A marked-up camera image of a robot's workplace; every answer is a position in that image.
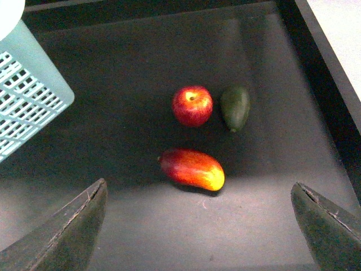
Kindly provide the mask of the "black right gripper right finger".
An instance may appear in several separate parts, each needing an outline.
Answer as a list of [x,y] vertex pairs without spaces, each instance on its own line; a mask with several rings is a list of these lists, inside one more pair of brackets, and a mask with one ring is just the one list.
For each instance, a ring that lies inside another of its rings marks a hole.
[[298,226],[319,270],[360,270],[360,218],[303,183],[290,192]]

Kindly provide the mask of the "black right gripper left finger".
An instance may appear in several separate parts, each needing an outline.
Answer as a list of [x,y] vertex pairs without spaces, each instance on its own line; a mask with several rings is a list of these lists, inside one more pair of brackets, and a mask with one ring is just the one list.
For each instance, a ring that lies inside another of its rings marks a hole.
[[101,178],[1,251],[1,270],[86,270],[104,221],[107,196],[107,183]]

